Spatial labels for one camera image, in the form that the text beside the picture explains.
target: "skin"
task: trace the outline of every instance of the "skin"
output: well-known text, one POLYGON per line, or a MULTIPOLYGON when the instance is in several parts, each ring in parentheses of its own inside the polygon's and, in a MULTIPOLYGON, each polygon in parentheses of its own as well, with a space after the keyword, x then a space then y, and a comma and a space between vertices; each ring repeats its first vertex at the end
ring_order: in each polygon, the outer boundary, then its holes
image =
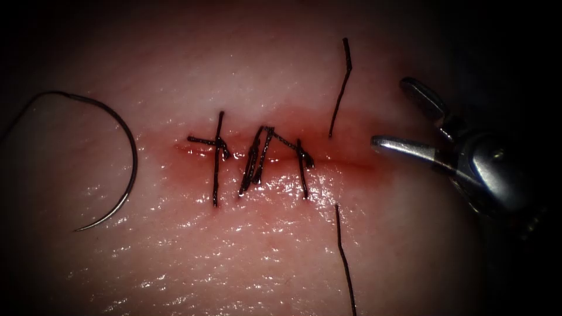
POLYGON ((412 10, 106 4, 64 15, 44 32, 42 58, 8 68, 3 117, 44 90, 100 100, 135 135, 138 179, 109 221, 72 232, 115 204, 131 153, 102 111, 39 100, 2 144, 14 297, 58 315, 349 315, 338 203, 358 314, 478 312, 475 215, 445 177, 368 145, 381 133, 439 145, 399 91, 402 77, 455 100, 433 16, 412 10), (354 69, 328 140, 343 37, 354 69), (221 160, 213 208, 213 149, 185 138, 212 139, 221 110, 221 137, 235 157, 221 160), (307 201, 294 152, 275 141, 262 184, 238 196, 259 125, 301 138, 315 158, 307 201))

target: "blood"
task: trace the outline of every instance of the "blood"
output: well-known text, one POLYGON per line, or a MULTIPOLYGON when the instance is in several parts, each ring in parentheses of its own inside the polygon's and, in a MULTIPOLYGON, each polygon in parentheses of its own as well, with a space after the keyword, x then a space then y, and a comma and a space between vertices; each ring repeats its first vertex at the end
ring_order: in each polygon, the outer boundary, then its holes
MULTIPOLYGON (((225 108, 224 111, 221 137, 228 143, 233 159, 221 158, 220 161, 218 199, 221 202, 217 209, 213 209, 210 201, 213 191, 214 148, 187 141, 188 136, 194 135, 210 138, 216 122, 189 122, 186 115, 185 122, 153 130, 138 140, 139 147, 150 153, 149 159, 156 160, 156 165, 161 166, 155 172, 159 173, 160 185, 167 195, 177 196, 178 201, 185 203, 187 209, 208 208, 209 213, 217 215, 226 209, 259 204, 260 198, 264 196, 271 203, 288 195, 299 195, 302 198, 297 155, 294 149, 275 138, 269 144, 261 184, 251 184, 247 194, 243 197, 238 195, 248 152, 260 126, 274 127, 279 136, 293 143, 300 139, 302 148, 315 161, 314 168, 304 169, 306 179, 315 179, 307 183, 309 190, 318 191, 321 189, 318 186, 329 183, 331 187, 324 189, 330 191, 335 200, 341 199, 352 188, 385 186, 391 181, 397 164, 371 149, 369 140, 372 135, 405 136, 420 133, 419 130, 407 130, 403 126, 395 126, 349 109, 340 112, 337 133, 332 138, 328 138, 325 132, 326 122, 330 121, 330 108, 318 111, 285 105, 272 109, 262 117, 254 117, 251 112, 235 109, 225 108), (284 182, 294 179, 297 179, 296 186, 289 186, 284 182), (270 193, 263 195, 261 190, 265 189, 270 193)), ((265 137, 266 133, 262 133, 260 144, 263 144, 265 137)), ((315 202, 317 200, 312 198, 311 203, 315 202)))

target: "black suture thread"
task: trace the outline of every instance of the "black suture thread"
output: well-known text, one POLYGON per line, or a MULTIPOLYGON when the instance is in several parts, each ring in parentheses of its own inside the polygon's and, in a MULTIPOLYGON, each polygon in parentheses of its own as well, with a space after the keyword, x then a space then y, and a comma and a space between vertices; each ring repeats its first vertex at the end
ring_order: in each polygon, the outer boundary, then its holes
POLYGON ((207 139, 197 138, 197 137, 193 137, 193 136, 188 136, 187 140, 189 142, 202 143, 202 144, 209 145, 209 146, 215 146, 216 145, 214 140, 207 140, 207 139))
POLYGON ((246 168, 244 169, 244 175, 242 176, 242 184, 240 185, 240 190, 238 191, 239 196, 243 196, 244 191, 247 191, 251 179, 253 177, 253 170, 256 165, 256 160, 258 158, 258 147, 259 147, 259 135, 262 133, 263 126, 260 126, 256 136, 253 138, 252 146, 248 150, 248 160, 246 161, 246 168))
POLYGON ((227 143, 224 141, 224 139, 222 139, 222 137, 219 137, 219 140, 220 140, 220 147, 222 149, 222 158, 226 160, 230 158, 230 152, 228 151, 227 143))
POLYGON ((335 223, 338 229, 338 248, 340 249, 341 260, 344 263, 345 278, 347 279, 347 288, 349 289, 349 300, 351 301, 351 314, 353 316, 357 316, 357 310, 355 309, 355 296, 353 295, 353 285, 351 284, 351 276, 349 275, 349 266, 347 264, 347 259, 345 258, 344 248, 341 245, 340 206, 338 204, 335 204, 334 208, 335 223))
MULTIPOLYGON (((290 143, 288 140, 286 140, 285 138, 279 136, 277 133, 273 132, 273 137, 275 137, 276 139, 279 139, 280 142, 282 142, 284 145, 286 145, 287 147, 293 149, 293 150, 297 150, 297 146, 295 144, 290 143)), ((303 155, 304 158, 304 162, 306 163, 306 167, 307 168, 314 168, 314 159, 312 158, 312 156, 310 156, 309 153, 307 153, 304 149, 301 148, 301 154, 303 155)))
POLYGON ((218 125, 217 133, 215 134, 215 170, 213 172, 213 206, 218 205, 218 152, 221 150, 221 128, 222 128, 222 117, 224 116, 224 111, 218 114, 218 125))
POLYGON ((265 137, 265 142, 263 143, 262 154, 259 157, 258 169, 256 173, 253 175, 252 183, 260 184, 262 182, 262 171, 263 171, 263 164, 265 162, 265 153, 268 151, 269 142, 271 141, 271 137, 273 137, 273 127, 267 127, 266 131, 268 132, 267 136, 265 137))
POLYGON ((353 66, 351 65, 351 53, 349 52, 349 43, 347 37, 343 38, 344 41, 344 50, 345 50, 345 65, 347 70, 345 71, 344 82, 341 84, 340 94, 338 95, 338 101, 335 102, 334 114, 332 115, 332 122, 330 123, 330 132, 328 133, 328 137, 332 137, 332 132, 334 131, 334 123, 335 117, 338 115, 338 110, 340 109, 340 102, 341 98, 344 96, 345 85, 347 84, 347 79, 349 79, 349 75, 351 74, 351 70, 353 66))
POLYGON ((309 198, 309 189, 306 187, 306 180, 304 179, 303 148, 301 147, 299 138, 297 138, 297 158, 299 160, 300 182, 303 186, 304 199, 307 200, 309 198))
POLYGON ((28 103, 26 103, 23 106, 22 110, 18 113, 16 118, 14 118, 13 121, 10 123, 10 125, 8 125, 8 128, 6 128, 4 133, 2 133, 0 135, 0 145, 4 142, 4 140, 8 137, 8 135, 13 131, 14 127, 23 118, 24 114, 28 111, 28 109, 31 107, 31 105, 33 103, 35 103, 35 101, 37 101, 37 99, 39 99, 40 97, 43 97, 47 94, 62 95, 63 97, 73 99, 73 100, 76 100, 76 101, 79 101, 79 102, 88 103, 88 104, 93 105, 95 107, 101 108, 103 111, 105 111, 106 113, 111 115, 113 117, 113 119, 116 120, 119 123, 119 125, 123 128, 123 131, 127 135, 127 139, 129 140, 129 144, 131 146, 131 153, 132 153, 133 162, 132 162, 132 168, 131 168, 131 177, 129 178, 129 183, 127 184, 125 192, 121 195, 121 197, 119 198, 117 203, 111 208, 111 210, 109 212, 107 212, 107 214, 105 214, 103 217, 101 217, 100 219, 94 221, 93 223, 91 223, 89 225, 86 225, 86 226, 83 226, 81 228, 78 228, 78 229, 74 230, 75 232, 84 231, 86 229, 97 226, 97 225, 105 222, 106 220, 108 220, 110 217, 115 215, 115 213, 117 213, 117 211, 119 211, 121 209, 121 207, 123 207, 123 205, 127 202, 127 199, 129 197, 129 195, 131 194, 131 191, 133 190, 133 185, 135 183, 136 174, 137 174, 137 171, 138 171, 138 168, 139 168, 139 159, 138 159, 138 154, 136 152, 135 138, 133 137, 133 133, 129 129, 129 126, 125 123, 125 120, 123 120, 119 116, 119 114, 117 114, 117 112, 115 112, 108 105, 105 105, 104 103, 99 102, 96 99, 83 97, 81 95, 67 93, 67 92, 64 92, 64 91, 53 90, 53 91, 40 92, 40 93, 34 95, 31 98, 31 100, 29 100, 28 103))
POLYGON ((203 143, 215 147, 215 166, 213 171, 213 206, 215 207, 217 207, 218 205, 218 152, 222 150, 222 158, 224 160, 230 158, 230 152, 228 151, 227 143, 220 137, 223 116, 224 111, 221 111, 218 114, 217 133, 215 134, 215 140, 207 140, 193 136, 187 137, 187 140, 189 142, 203 143))

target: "pink skin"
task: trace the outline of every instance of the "pink skin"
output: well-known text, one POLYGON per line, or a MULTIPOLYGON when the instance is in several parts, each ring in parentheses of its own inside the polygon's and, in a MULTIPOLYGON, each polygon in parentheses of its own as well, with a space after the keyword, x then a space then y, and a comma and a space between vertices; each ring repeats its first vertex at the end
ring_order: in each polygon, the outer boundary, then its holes
POLYGON ((52 88, 108 104, 135 135, 139 173, 115 216, 71 232, 122 194, 130 150, 102 111, 36 103, 1 166, 8 267, 26 295, 55 314, 350 315, 338 203, 358 314, 478 311, 475 216, 443 176, 368 145, 379 133, 435 143, 402 77, 454 97, 432 17, 413 10, 416 20, 358 4, 108 5, 65 21, 18 74, 14 107, 52 88), (327 139, 344 36, 354 69, 327 139), (220 110, 235 157, 221 159, 213 208, 213 149, 185 138, 212 139, 220 110), (262 184, 238 197, 261 124, 315 158, 307 201, 295 153, 276 140, 262 184))

